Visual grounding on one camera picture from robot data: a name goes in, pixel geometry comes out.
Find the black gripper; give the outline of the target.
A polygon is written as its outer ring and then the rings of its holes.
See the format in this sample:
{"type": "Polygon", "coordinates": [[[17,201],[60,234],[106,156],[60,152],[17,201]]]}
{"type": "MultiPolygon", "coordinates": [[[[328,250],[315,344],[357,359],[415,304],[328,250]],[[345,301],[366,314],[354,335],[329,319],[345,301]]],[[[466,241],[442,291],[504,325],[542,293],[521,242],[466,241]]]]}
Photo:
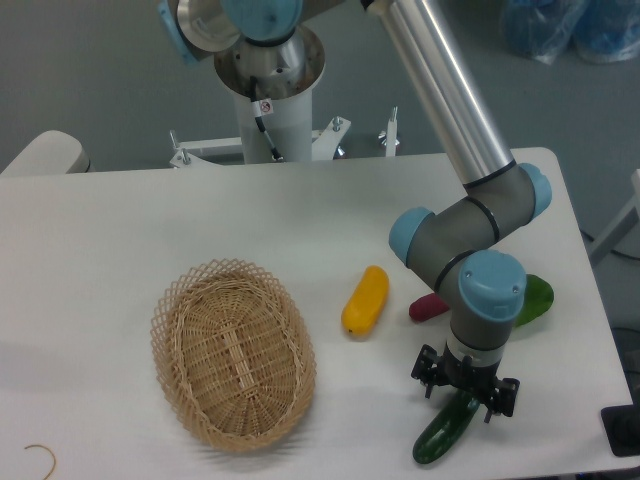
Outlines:
{"type": "Polygon", "coordinates": [[[516,378],[496,377],[500,363],[489,366],[475,366],[465,356],[459,360],[446,347],[443,356],[431,346],[424,344],[411,370],[411,377],[425,388],[425,398],[429,399],[435,387],[448,383],[475,396],[487,412],[484,422],[489,424],[494,416],[512,417],[520,381],[516,378]]]}

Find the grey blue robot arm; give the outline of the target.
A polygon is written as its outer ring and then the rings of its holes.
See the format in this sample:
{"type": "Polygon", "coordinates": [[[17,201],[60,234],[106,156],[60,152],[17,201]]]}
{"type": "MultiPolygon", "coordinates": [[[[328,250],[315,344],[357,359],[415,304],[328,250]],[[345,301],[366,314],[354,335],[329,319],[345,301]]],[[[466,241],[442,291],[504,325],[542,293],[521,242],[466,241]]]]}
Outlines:
{"type": "MultiPolygon", "coordinates": [[[[247,163],[308,161],[307,93],[324,70],[324,51],[306,27],[328,1],[163,1],[158,12],[185,62],[213,58],[237,96],[247,163]]],[[[366,1],[390,36],[445,147],[465,196],[440,213],[413,208],[393,224],[395,255],[452,309],[442,352],[423,347],[412,375],[427,389],[451,385],[511,416],[519,381],[497,370],[527,285],[521,264],[495,245],[551,202],[540,170],[517,162],[497,131],[433,1],[366,1]]]]}

